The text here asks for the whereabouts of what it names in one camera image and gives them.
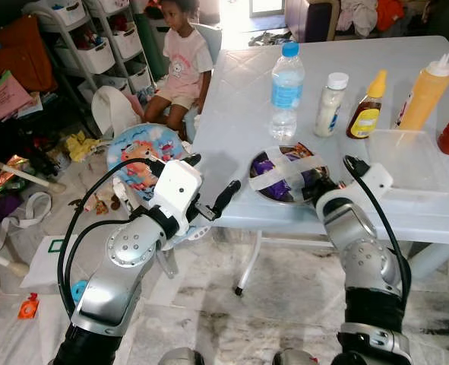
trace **table leg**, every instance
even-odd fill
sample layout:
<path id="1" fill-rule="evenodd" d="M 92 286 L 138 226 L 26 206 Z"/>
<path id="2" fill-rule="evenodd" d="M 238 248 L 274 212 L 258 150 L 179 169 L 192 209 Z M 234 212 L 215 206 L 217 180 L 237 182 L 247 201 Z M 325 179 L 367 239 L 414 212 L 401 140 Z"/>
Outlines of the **table leg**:
<path id="1" fill-rule="evenodd" d="M 253 266 L 255 266 L 256 259 L 258 258 L 258 254 L 260 253 L 261 234 L 262 232 L 259 230 L 258 234 L 256 235 L 255 244 L 253 245 L 253 253 L 251 254 L 251 258 L 249 259 L 248 264 L 246 265 L 246 269 L 242 273 L 241 279 L 239 280 L 239 283 L 234 290 L 234 293 L 238 296 L 242 294 L 242 290 L 246 285 L 246 281 L 248 281 L 251 270 L 253 270 Z"/>
<path id="2" fill-rule="evenodd" d="M 422 279 L 449 259 L 449 245 L 432 243 L 409 260 L 414 278 Z"/>

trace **yellow label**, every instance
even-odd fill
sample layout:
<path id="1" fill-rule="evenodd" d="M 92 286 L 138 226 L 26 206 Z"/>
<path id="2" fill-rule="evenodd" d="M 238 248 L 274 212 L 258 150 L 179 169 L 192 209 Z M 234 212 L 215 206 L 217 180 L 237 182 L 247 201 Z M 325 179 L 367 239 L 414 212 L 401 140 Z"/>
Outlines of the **yellow label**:
<path id="1" fill-rule="evenodd" d="M 379 109 L 367 109 L 363 110 L 351 128 L 351 134 L 359 138 L 365 138 L 369 136 L 376 128 L 376 122 L 379 117 Z"/>

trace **child's arm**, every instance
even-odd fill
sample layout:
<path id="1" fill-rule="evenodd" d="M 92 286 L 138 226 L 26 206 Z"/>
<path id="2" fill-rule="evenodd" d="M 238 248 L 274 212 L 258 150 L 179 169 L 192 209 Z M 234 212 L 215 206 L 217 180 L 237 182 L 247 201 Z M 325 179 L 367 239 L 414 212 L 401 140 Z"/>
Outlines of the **child's arm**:
<path id="1" fill-rule="evenodd" d="M 202 113 L 202 108 L 204 108 L 204 101 L 206 101 L 207 90 L 209 89 L 210 84 L 210 75 L 210 71 L 203 72 L 201 95 L 199 95 L 199 98 L 195 101 L 198 107 L 199 114 Z"/>

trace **plate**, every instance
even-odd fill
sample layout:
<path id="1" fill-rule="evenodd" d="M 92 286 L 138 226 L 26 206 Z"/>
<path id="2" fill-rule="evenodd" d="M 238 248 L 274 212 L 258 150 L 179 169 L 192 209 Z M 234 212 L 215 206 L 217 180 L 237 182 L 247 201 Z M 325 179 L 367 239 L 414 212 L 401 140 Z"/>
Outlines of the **plate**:
<path id="1" fill-rule="evenodd" d="M 164 125 L 145 123 L 127 129 L 112 141 L 107 156 L 108 169 L 130 158 L 145 158 L 151 154 L 165 162 L 187 156 L 176 132 Z M 131 163 L 115 175 L 144 200 L 153 197 L 158 179 L 145 163 Z"/>
<path id="2" fill-rule="evenodd" d="M 294 146 L 280 146 L 280 151 L 282 152 L 282 154 L 286 154 L 287 152 L 293 151 Z M 255 158 L 253 158 L 253 160 L 251 160 L 251 164 L 249 167 L 249 177 L 256 177 L 258 174 L 256 173 L 256 170 L 253 167 L 253 163 L 256 162 L 261 162 L 264 160 L 267 160 L 268 156 L 266 154 L 265 151 L 260 152 L 259 154 L 256 155 Z M 318 167 L 315 168 L 313 170 L 309 170 L 307 172 L 307 179 L 305 181 L 305 187 L 306 188 L 311 188 L 314 186 L 314 184 L 322 179 L 323 177 L 328 177 L 329 176 L 329 170 L 327 167 Z M 262 189 L 262 190 L 258 190 L 257 193 L 261 196 L 263 196 L 264 198 L 271 200 L 272 202 L 278 202 L 281 204 L 285 204 L 285 205 L 303 205 L 303 204 L 307 204 L 311 201 L 311 198 L 308 199 L 304 199 L 301 201 L 296 201 L 288 192 L 286 194 L 283 195 L 283 197 L 281 198 L 281 200 L 274 198 L 271 193 L 268 191 L 268 189 Z"/>

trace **child's leg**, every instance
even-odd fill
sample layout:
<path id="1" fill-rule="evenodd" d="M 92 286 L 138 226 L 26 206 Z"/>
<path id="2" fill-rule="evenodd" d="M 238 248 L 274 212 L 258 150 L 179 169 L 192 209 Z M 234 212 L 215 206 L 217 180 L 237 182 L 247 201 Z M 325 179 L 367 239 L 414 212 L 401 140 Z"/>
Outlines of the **child's leg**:
<path id="1" fill-rule="evenodd" d="M 166 119 L 166 125 L 170 129 L 177 131 L 179 133 L 179 137 L 182 140 L 185 140 L 185 131 L 184 131 L 184 119 L 185 114 L 188 112 L 188 109 L 183 107 L 182 105 L 172 104 L 170 107 L 169 116 Z"/>
<path id="2" fill-rule="evenodd" d="M 148 103 L 147 109 L 145 110 L 145 122 L 150 123 L 164 123 L 164 120 L 159 120 L 162 116 L 162 111 L 167 108 L 172 102 L 165 99 L 164 97 L 159 97 L 155 95 L 151 98 Z"/>

